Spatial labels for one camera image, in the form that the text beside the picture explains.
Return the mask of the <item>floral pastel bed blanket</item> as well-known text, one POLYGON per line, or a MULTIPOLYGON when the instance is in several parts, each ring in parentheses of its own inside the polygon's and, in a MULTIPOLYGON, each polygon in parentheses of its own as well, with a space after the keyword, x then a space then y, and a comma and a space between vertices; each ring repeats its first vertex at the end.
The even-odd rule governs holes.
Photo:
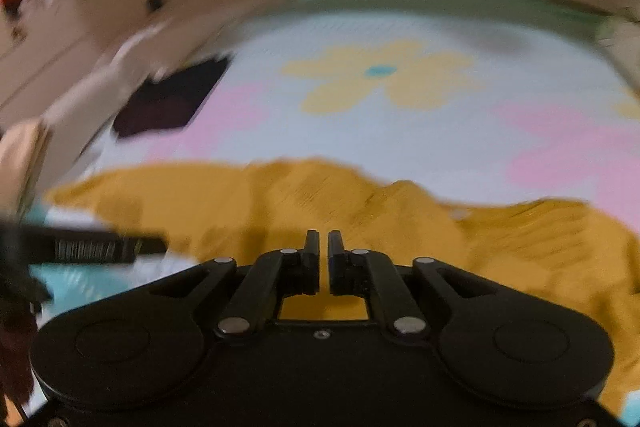
MULTIPOLYGON (((320 159, 448 204, 578 200, 639 242, 639 102, 594 41, 600 23, 544 0, 291 0, 184 61, 232 58, 186 127, 119 140, 113 118, 54 187, 165 162, 320 159)), ((44 316, 198 262, 42 267, 44 316)))

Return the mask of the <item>dark maroon folded garment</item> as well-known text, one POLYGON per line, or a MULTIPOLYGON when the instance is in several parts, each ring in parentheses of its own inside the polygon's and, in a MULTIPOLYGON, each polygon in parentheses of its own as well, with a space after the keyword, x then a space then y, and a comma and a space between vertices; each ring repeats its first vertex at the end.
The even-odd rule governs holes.
POLYGON ((130 96, 113 121, 117 139, 150 131, 182 129, 191 121, 232 62, 230 55, 174 72, 154 83, 145 80, 130 96))

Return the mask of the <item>mustard yellow knit garment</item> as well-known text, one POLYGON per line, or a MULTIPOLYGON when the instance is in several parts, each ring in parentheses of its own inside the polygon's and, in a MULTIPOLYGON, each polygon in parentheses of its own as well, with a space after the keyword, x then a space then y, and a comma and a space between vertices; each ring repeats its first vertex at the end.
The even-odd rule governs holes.
POLYGON ((639 387, 639 242, 585 202, 448 204, 413 182, 383 183, 320 159, 122 168, 44 198, 115 231, 161 235, 172 251, 200 261, 249 265, 266 251, 300 245, 309 230, 340 231, 346 246, 382 251, 398 265, 436 258, 602 325, 615 350, 601 395, 611 411, 639 387))

